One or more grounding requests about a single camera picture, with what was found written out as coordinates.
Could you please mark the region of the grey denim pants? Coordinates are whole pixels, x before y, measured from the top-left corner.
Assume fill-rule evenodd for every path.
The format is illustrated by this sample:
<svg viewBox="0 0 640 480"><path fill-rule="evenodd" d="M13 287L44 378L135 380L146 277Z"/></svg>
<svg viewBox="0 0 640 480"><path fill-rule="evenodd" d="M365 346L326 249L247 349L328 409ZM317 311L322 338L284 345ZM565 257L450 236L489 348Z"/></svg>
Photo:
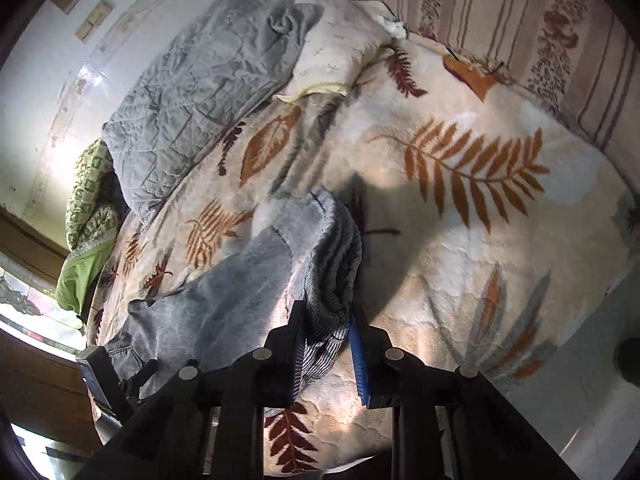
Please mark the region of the grey denim pants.
<svg viewBox="0 0 640 480"><path fill-rule="evenodd" d="M270 330L288 322L295 301L305 307L300 384L316 382L336 361L362 255L352 215L318 186L259 206L258 220L262 230L213 269L153 302L130 302L105 349L122 379L157 360L142 396L156 393L190 360L210 372L260 347Z"/></svg>

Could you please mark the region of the striped beige bedsheet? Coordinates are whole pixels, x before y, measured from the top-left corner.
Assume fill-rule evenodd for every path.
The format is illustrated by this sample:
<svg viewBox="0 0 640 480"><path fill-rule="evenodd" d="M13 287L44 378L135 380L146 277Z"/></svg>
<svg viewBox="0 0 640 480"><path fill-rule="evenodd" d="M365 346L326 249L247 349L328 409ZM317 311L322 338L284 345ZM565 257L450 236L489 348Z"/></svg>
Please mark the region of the striped beige bedsheet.
<svg viewBox="0 0 640 480"><path fill-rule="evenodd" d="M380 0L533 93L639 185L639 48L604 0Z"/></svg>

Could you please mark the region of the cream small pillow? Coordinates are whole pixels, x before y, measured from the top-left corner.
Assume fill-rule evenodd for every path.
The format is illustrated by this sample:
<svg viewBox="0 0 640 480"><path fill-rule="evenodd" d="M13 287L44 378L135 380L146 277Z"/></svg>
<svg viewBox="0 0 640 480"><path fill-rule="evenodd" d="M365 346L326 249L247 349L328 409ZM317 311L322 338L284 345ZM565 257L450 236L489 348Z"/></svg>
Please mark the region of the cream small pillow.
<svg viewBox="0 0 640 480"><path fill-rule="evenodd" d="M306 33L292 78L277 98L296 102L314 93L346 96L378 51L408 36L405 24L376 0L295 0L322 11Z"/></svg>

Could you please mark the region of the green white patterned quilt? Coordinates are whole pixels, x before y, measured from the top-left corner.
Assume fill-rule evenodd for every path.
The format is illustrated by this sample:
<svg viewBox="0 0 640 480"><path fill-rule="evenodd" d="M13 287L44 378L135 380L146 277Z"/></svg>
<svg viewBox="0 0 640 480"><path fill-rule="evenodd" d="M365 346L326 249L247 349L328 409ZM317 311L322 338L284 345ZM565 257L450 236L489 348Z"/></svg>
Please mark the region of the green white patterned quilt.
<svg viewBox="0 0 640 480"><path fill-rule="evenodd" d="M89 302L125 214L112 155L103 140L96 140L76 162L75 183L65 211L70 253L54 293L58 305L81 321L88 318Z"/></svg>

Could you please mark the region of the grey quilted pillow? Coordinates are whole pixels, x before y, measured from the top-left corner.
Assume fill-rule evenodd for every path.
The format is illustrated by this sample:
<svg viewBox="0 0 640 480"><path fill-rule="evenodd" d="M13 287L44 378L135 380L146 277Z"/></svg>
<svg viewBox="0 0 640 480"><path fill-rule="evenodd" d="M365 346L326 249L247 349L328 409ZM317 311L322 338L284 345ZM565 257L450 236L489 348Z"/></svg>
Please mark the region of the grey quilted pillow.
<svg viewBox="0 0 640 480"><path fill-rule="evenodd" d="M150 223L242 118L292 77L320 6L215 0L143 71L102 127L129 209Z"/></svg>

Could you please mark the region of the beige leaf-pattern blanket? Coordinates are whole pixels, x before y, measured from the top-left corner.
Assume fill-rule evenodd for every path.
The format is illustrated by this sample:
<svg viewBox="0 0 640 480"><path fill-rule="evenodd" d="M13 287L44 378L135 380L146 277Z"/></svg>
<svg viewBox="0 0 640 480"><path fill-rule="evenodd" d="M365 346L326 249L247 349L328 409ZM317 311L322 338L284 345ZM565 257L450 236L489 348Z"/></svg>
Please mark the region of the beige leaf-pattern blanket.
<svg viewBox="0 0 640 480"><path fill-rule="evenodd" d="M126 220L96 338L128 304L237 252L274 193L320 184L360 223L369 321L425 363L501 390L537 373L631 269L634 200L603 154L504 84L479 98L405 41L349 96L272 102L199 162L147 224Z"/></svg>

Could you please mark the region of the stained glass wooden window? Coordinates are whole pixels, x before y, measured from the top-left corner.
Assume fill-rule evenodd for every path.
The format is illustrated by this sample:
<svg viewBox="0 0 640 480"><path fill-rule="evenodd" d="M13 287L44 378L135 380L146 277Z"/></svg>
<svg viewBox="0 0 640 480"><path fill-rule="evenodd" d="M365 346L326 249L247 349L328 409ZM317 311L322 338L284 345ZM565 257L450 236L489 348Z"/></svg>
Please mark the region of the stained glass wooden window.
<svg viewBox="0 0 640 480"><path fill-rule="evenodd" d="M68 251L6 209L1 211L1 328L47 361L77 370L85 325L55 301Z"/></svg>

